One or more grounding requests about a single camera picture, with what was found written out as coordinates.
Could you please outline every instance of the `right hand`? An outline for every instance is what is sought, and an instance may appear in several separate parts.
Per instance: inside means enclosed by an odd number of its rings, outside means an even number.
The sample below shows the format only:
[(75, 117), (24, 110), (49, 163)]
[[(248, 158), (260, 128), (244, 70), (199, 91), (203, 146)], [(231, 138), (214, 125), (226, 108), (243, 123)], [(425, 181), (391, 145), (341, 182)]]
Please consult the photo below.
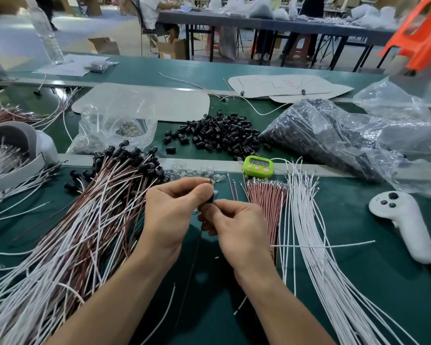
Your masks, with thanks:
[(209, 231), (210, 236), (219, 236), (222, 253), (234, 268), (241, 287), (247, 276), (275, 270), (267, 237), (267, 221), (258, 205), (216, 200), (212, 204), (204, 203), (199, 210), (202, 230)]

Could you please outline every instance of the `green timer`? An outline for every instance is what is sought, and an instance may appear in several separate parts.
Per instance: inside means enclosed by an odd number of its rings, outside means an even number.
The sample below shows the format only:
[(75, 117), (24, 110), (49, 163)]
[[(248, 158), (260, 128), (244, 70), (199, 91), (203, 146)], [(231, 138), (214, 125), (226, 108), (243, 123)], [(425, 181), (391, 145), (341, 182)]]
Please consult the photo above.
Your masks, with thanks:
[(259, 156), (248, 156), (244, 160), (243, 171), (251, 177), (270, 178), (273, 175), (273, 162)]

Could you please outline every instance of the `white paper sheet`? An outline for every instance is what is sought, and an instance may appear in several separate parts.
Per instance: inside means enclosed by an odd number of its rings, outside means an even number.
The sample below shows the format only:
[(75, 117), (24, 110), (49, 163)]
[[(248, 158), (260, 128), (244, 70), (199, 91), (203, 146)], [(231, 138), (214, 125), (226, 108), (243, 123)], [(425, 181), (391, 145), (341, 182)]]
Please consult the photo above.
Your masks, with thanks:
[(91, 91), (72, 104), (72, 111), (80, 114), (86, 108), (95, 106), (98, 112), (104, 111), (111, 105), (112, 94), (121, 90), (124, 101), (128, 97), (140, 93), (152, 101), (155, 116), (159, 121), (185, 122), (187, 120), (200, 120), (209, 112), (209, 95), (205, 92), (178, 91), (162, 87), (121, 85), (114, 83), (101, 83), (94, 86)]
[(78, 54), (67, 54), (64, 56), (64, 64), (49, 64), (34, 73), (47, 75), (84, 76), (90, 71), (86, 66), (94, 61), (104, 61), (109, 57), (84, 56)]
[(301, 96), (306, 94), (327, 94), (333, 91), (333, 84), (315, 75), (246, 75), (234, 76), (228, 83), (245, 98), (268, 96)]
[(330, 99), (338, 97), (346, 92), (350, 92), (353, 88), (344, 85), (332, 85), (331, 93), (324, 94), (305, 94), (304, 96), (270, 96), (269, 98), (278, 103), (296, 103), (304, 99)]

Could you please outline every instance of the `plastic bottle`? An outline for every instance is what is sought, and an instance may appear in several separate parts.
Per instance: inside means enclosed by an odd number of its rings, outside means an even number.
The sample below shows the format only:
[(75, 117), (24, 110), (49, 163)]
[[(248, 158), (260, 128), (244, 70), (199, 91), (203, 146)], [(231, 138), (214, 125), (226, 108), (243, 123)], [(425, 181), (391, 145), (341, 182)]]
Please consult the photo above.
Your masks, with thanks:
[(50, 21), (46, 14), (38, 7), (37, 1), (26, 0), (29, 6), (29, 16), (32, 25), (37, 32), (37, 35), (43, 42), (46, 54), (53, 64), (63, 64), (64, 55), (62, 54), (61, 48), (57, 43), (53, 29), (51, 28)]

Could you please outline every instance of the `hand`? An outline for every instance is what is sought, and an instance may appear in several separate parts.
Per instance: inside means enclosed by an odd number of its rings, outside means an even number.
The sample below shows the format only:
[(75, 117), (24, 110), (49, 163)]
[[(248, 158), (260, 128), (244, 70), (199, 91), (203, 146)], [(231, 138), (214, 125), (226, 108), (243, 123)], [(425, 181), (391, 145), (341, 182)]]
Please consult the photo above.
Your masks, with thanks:
[(161, 253), (174, 264), (190, 226), (193, 210), (214, 193), (211, 180), (182, 178), (157, 185), (146, 193), (144, 230), (138, 245), (141, 249)]
[(219, 236), (222, 253), (235, 270), (243, 288), (246, 275), (262, 275), (274, 269), (267, 237), (267, 221), (253, 203), (217, 200), (204, 203), (198, 220), (203, 231)]

